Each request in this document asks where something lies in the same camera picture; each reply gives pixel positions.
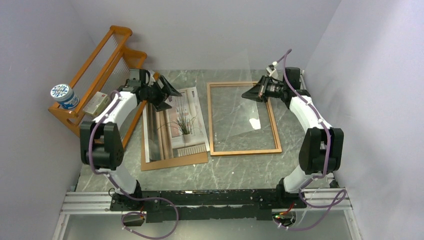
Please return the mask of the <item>plant photo print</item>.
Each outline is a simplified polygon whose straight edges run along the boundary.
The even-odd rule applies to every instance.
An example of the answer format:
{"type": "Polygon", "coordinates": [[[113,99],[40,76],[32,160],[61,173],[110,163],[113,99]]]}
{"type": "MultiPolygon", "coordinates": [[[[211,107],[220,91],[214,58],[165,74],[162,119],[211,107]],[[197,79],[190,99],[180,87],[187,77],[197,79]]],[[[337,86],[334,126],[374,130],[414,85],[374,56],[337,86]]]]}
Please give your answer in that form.
{"type": "Polygon", "coordinates": [[[181,88],[181,97],[170,96],[171,108],[156,111],[146,106],[149,162],[210,151],[205,121],[196,87],[181,88]]]}

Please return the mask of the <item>wooden picture frame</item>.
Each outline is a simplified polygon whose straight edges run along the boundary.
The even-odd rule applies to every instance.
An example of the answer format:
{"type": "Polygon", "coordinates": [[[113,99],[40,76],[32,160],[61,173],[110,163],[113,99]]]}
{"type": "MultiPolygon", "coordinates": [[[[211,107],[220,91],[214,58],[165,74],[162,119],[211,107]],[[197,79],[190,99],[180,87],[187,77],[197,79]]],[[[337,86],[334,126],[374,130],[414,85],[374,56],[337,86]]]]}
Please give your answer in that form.
{"type": "Polygon", "coordinates": [[[211,156],[283,152],[271,103],[242,98],[242,93],[254,84],[253,81],[207,83],[211,156]]]}

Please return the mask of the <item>brown backing board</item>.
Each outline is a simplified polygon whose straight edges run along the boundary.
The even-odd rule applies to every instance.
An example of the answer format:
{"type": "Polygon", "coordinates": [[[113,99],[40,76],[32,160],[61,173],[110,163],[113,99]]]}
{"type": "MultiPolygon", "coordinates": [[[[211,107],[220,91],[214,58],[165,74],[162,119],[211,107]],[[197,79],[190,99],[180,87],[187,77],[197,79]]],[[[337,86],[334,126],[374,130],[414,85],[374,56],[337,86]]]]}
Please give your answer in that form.
{"type": "Polygon", "coordinates": [[[148,146],[148,130],[147,130],[147,107],[143,107],[141,113],[141,171],[159,170],[166,168],[174,168],[188,165],[205,164],[209,161],[208,152],[199,152],[196,154],[180,156],[170,159],[164,159],[153,162],[146,162],[150,159],[148,146]]]}

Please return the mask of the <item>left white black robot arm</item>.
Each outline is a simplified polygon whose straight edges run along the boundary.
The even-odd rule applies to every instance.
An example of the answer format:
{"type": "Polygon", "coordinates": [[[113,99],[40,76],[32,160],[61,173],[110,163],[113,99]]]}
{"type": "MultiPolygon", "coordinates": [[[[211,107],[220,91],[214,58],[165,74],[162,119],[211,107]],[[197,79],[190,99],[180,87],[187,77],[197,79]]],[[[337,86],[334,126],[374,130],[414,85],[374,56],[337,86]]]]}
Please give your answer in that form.
{"type": "Polygon", "coordinates": [[[171,109],[169,97],[181,97],[167,79],[155,72],[132,68],[125,83],[111,92],[111,102],[92,121],[80,124],[80,155],[95,175],[103,175],[114,187],[111,205],[117,210],[138,211],[143,207],[140,183],[123,165],[124,144],[119,128],[141,103],[153,105],[157,112],[171,109]]]}

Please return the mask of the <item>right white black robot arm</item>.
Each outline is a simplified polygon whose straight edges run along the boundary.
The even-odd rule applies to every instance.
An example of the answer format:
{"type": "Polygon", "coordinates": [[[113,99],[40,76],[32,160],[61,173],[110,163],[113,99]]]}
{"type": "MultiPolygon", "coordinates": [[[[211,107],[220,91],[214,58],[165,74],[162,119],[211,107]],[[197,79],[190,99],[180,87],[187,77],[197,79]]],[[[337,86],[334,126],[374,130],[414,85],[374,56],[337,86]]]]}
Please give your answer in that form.
{"type": "Polygon", "coordinates": [[[269,98],[280,99],[305,132],[297,167],[276,186],[275,202],[282,208],[304,202],[303,189],[339,170],[342,161],[344,132],[322,117],[310,93],[302,87],[302,78],[298,67],[285,68],[282,79],[274,68],[268,67],[267,74],[241,95],[260,103],[266,103],[269,98]]]}

